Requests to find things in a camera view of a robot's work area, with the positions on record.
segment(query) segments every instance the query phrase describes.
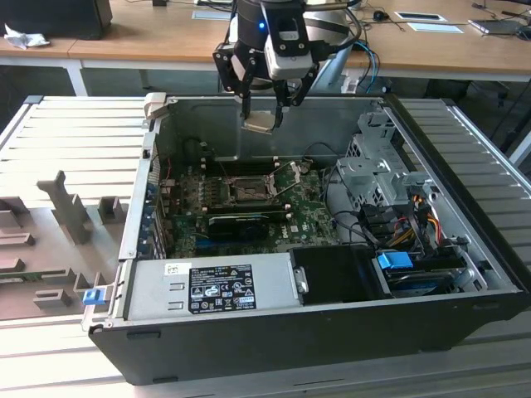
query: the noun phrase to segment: floor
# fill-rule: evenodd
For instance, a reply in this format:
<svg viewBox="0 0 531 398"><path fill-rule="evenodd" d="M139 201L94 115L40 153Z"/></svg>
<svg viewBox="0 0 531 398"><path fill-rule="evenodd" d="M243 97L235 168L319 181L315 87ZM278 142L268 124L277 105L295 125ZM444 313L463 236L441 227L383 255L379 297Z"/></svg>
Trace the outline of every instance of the floor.
<svg viewBox="0 0 531 398"><path fill-rule="evenodd" d="M164 91L180 95L216 94L217 73L196 71L151 70L148 71L152 88L144 90L137 70L83 70L83 76L90 95L145 95L149 91ZM379 79L372 93L381 87L390 86L392 92L401 97L421 98L426 93L427 80ZM462 89L459 82L437 82L435 93L443 90L449 94ZM500 119L519 96L524 83L507 83L507 98L500 103L498 93L501 85L490 82L474 82L469 85L465 97L458 105L472 121L487 135L493 133ZM68 75L59 68L37 68L26 66L0 66L0 131L17 111L28 95L74 95ZM531 106L531 89L514 106L510 116L499 127L494 142L500 145L507 134ZM529 124L524 131L529 131ZM522 171L531 173L531 159L522 165Z"/></svg>

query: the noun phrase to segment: blue drive latch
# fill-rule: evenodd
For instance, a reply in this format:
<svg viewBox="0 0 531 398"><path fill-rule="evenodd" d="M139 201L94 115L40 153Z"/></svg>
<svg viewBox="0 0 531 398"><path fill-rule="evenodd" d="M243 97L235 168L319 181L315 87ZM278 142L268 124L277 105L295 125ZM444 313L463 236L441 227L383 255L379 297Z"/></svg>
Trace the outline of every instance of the blue drive latch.
<svg viewBox="0 0 531 398"><path fill-rule="evenodd" d="M93 289L88 289L83 295L83 304L84 305L103 305L105 304L105 292L106 287L98 287Z"/></svg>
<svg viewBox="0 0 531 398"><path fill-rule="evenodd" d="M378 256L381 269L413 268L412 259L405 251L386 251Z"/></svg>

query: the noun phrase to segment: wooden desk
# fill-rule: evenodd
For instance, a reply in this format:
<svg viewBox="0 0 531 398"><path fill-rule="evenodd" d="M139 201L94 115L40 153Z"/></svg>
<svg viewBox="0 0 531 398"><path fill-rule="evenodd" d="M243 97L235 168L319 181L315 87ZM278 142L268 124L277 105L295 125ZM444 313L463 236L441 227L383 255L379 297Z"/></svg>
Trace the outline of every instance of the wooden desk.
<svg viewBox="0 0 531 398"><path fill-rule="evenodd" d="M110 2L114 17L103 40L51 39L52 46L27 51L3 42L0 64L64 67L78 95L87 94L83 68L216 70L212 51L225 36L227 21L192 19L197 8L175 2L167 7L152 7L150 1ZM490 18L489 13L472 8L471 0L370 0L370 4L384 7L393 21L401 21L394 11L439 13L449 23ZM502 10L526 9L494 1L489 7L500 17ZM357 12L358 18L372 21L373 12L365 7ZM526 81L531 76L531 43L516 37L482 37L475 28L461 25L463 34L414 32L405 23L400 26L405 32L391 23L373 23L368 31L369 43L380 56L379 75L507 81ZM356 79L367 65L367 55L354 52L346 73Z"/></svg>
<svg viewBox="0 0 531 398"><path fill-rule="evenodd" d="M423 77L433 72L463 75L490 80L491 75L504 76L497 80L527 80L531 76L531 43L517 37L482 36L471 25L462 26L469 19L490 19L490 14L472 8L471 0L371 0L373 6L383 6L395 22L403 22L395 11L429 12L441 14L449 24L455 23L464 33L415 32L401 23L402 32L392 23L371 24L368 40L378 53L384 75ZM522 12L524 6L509 2L488 2L499 17L501 11ZM373 19L373 8L358 12L362 20ZM360 57L368 64L363 53L353 53L347 67L356 68Z"/></svg>
<svg viewBox="0 0 531 398"><path fill-rule="evenodd" d="M7 40L0 40L0 57L38 57L38 58L68 58L68 51L76 39L54 39L49 46L31 47L27 50L11 46Z"/></svg>

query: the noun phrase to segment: power supply label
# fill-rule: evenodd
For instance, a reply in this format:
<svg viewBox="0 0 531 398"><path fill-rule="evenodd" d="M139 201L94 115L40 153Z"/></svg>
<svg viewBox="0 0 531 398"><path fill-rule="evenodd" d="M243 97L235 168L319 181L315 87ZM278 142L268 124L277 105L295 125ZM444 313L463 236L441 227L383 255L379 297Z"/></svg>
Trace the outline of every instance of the power supply label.
<svg viewBox="0 0 531 398"><path fill-rule="evenodd" d="M188 311L219 313L256 308L251 265L191 268Z"/></svg>

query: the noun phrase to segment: slotted metal surface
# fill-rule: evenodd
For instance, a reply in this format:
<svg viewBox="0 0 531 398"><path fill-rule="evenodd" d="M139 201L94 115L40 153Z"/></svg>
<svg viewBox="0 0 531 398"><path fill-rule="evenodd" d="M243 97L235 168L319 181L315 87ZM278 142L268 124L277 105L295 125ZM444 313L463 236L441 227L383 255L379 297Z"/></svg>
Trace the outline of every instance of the slotted metal surface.
<svg viewBox="0 0 531 398"><path fill-rule="evenodd" d="M456 107L438 99L402 103L522 261L531 265L529 181ZM423 169L407 144L404 150Z"/></svg>
<svg viewBox="0 0 531 398"><path fill-rule="evenodd" d="M84 205L102 196L128 203L147 131L143 98L45 97L0 139L0 196L49 207L37 181L63 170Z"/></svg>

